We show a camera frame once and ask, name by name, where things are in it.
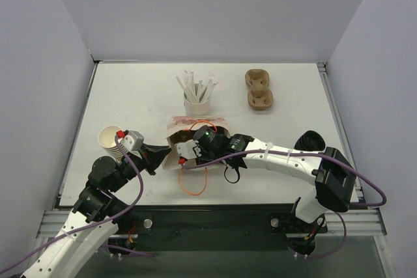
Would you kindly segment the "beige paper takeout bag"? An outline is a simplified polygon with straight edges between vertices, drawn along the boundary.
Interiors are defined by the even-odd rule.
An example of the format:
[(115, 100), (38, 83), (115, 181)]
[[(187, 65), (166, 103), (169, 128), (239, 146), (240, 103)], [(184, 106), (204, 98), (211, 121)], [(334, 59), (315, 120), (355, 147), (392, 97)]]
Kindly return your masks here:
[(194, 167), (197, 164), (195, 162), (196, 160), (186, 161), (183, 158), (179, 158), (175, 150), (175, 144), (193, 139), (194, 133), (202, 126), (208, 126), (217, 133), (224, 133), (225, 135), (230, 136), (229, 126), (223, 117), (176, 116), (172, 117), (169, 121), (169, 124), (167, 125), (166, 139), (168, 146), (171, 147), (171, 152), (164, 160), (162, 168), (165, 171), (173, 171), (174, 173), (176, 173), (179, 187), (185, 194), (191, 197), (198, 197), (205, 192), (208, 184), (209, 171), (207, 167), (195, 170), (196, 172), (202, 172), (204, 174), (204, 185), (201, 191), (193, 192), (186, 189), (186, 186), (183, 184), (182, 178), (187, 174), (190, 174), (191, 171), (185, 170), (182, 167)]

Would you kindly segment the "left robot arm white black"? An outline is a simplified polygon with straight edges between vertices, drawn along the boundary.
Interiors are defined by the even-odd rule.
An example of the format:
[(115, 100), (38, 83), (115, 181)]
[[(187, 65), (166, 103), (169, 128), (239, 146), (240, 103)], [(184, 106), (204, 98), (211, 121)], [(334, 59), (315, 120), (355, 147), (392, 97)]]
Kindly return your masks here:
[(114, 192), (141, 172), (155, 174), (167, 155), (168, 146), (141, 145), (122, 152), (120, 161), (102, 156), (94, 161), (85, 188), (60, 231), (22, 277), (75, 277), (108, 238), (130, 230), (133, 205), (120, 201)]

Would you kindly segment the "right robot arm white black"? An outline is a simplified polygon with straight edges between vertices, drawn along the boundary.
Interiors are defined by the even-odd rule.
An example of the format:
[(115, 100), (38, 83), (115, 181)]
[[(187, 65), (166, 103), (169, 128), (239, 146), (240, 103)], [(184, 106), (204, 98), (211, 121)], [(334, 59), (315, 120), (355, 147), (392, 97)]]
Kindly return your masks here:
[(249, 135), (230, 137), (202, 126), (193, 140), (201, 151), (198, 167), (224, 161), (234, 170), (265, 169), (287, 174), (313, 186), (306, 196), (295, 201), (289, 214), (290, 226), (303, 231), (320, 215), (331, 210), (347, 212), (356, 182), (343, 154), (327, 147), (323, 152), (283, 148)]

